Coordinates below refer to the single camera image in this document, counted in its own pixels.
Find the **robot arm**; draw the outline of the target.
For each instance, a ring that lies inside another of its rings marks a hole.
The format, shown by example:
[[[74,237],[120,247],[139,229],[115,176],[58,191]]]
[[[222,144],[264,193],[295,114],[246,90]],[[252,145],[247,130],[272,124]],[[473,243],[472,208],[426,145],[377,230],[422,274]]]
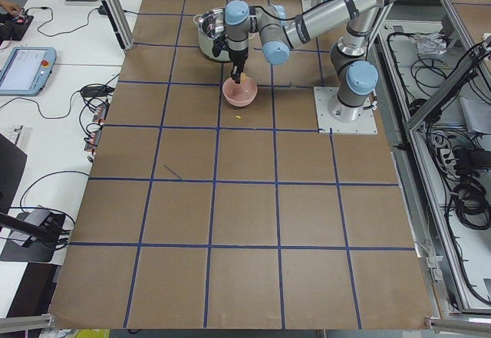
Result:
[[[265,59],[284,64],[296,47],[344,24],[346,32],[331,50],[331,62],[341,86],[328,103],[329,114],[342,123],[352,123],[361,114],[368,94],[378,81],[376,68],[364,58],[368,37],[382,8],[396,0],[318,0],[293,18],[284,8],[262,7],[240,0],[224,8],[224,33],[213,42],[211,52],[227,52],[232,62],[231,78],[239,83],[249,56],[249,35],[259,34]]]

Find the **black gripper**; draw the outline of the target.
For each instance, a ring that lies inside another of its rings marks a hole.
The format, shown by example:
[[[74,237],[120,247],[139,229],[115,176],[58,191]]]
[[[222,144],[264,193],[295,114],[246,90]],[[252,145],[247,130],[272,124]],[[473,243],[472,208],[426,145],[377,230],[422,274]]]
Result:
[[[244,73],[244,63],[248,56],[248,37],[236,41],[229,38],[226,34],[222,34],[213,42],[213,57],[220,59],[221,61],[231,61],[234,64],[231,71],[231,78],[236,84],[241,83],[240,75],[241,73]]]

